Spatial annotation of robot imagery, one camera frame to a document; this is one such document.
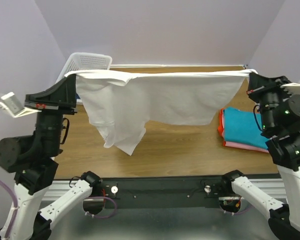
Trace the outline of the white t shirt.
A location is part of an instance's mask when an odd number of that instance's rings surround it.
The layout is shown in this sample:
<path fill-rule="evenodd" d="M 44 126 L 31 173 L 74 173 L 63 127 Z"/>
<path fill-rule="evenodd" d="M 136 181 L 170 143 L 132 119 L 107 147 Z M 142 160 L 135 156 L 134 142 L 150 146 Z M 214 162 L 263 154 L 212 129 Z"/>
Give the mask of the white t shirt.
<path fill-rule="evenodd" d="M 104 147 L 128 155 L 156 121 L 170 125 L 204 126 L 239 91 L 251 70 L 214 72 L 130 73 L 115 70 L 77 70 L 76 79 L 91 125 Z"/>

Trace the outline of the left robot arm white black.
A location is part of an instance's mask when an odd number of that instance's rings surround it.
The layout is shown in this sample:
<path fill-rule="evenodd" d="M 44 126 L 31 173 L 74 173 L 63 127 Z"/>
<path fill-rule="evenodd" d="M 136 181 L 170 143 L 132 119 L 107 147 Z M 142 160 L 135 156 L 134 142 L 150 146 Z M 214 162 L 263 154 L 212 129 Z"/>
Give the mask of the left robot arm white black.
<path fill-rule="evenodd" d="M 12 205 L 0 240 L 46 240 L 56 223 L 85 198 L 97 197 L 102 180 L 91 171 L 58 200 L 41 208 L 41 202 L 52 185 L 70 122 L 76 113 L 76 80 L 70 74 L 45 91 L 27 94 L 20 102 L 13 92 L 0 96 L 0 110 L 14 118 L 36 114 L 31 135 L 0 140 L 0 167 L 14 174 L 14 188 L 8 189 Z"/>

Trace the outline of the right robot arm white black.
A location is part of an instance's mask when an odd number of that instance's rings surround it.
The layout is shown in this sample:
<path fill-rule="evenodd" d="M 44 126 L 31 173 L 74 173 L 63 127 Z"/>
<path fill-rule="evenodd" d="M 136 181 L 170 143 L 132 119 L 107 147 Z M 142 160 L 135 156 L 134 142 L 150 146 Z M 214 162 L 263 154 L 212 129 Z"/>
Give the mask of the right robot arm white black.
<path fill-rule="evenodd" d="M 272 198 L 242 172 L 221 177 L 220 191 L 247 200 L 280 240 L 300 240 L 300 92 L 285 76 L 249 75 L 248 97 L 259 105 L 261 134 L 284 184 L 287 203 Z"/>

